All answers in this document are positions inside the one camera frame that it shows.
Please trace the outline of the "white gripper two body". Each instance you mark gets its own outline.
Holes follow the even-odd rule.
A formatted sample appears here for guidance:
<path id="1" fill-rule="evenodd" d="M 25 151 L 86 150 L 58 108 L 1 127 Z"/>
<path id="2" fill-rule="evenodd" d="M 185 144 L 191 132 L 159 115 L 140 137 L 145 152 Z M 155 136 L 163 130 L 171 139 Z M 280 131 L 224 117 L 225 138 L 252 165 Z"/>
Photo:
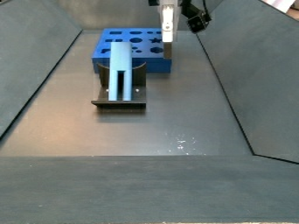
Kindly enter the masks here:
<path id="1" fill-rule="evenodd" d="M 157 0 L 159 5 L 173 5 L 175 7 L 179 7 L 181 5 L 183 0 Z"/>

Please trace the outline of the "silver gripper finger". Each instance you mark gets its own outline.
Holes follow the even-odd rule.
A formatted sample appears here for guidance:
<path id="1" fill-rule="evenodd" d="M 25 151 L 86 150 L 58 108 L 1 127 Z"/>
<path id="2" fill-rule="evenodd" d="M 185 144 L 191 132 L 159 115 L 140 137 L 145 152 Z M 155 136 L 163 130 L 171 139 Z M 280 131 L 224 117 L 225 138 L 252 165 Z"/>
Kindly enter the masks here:
<path id="1" fill-rule="evenodd" d="M 172 58 L 172 42 L 175 30 L 175 8 L 172 4 L 164 4 L 161 8 L 161 34 L 163 34 L 163 57 Z"/>

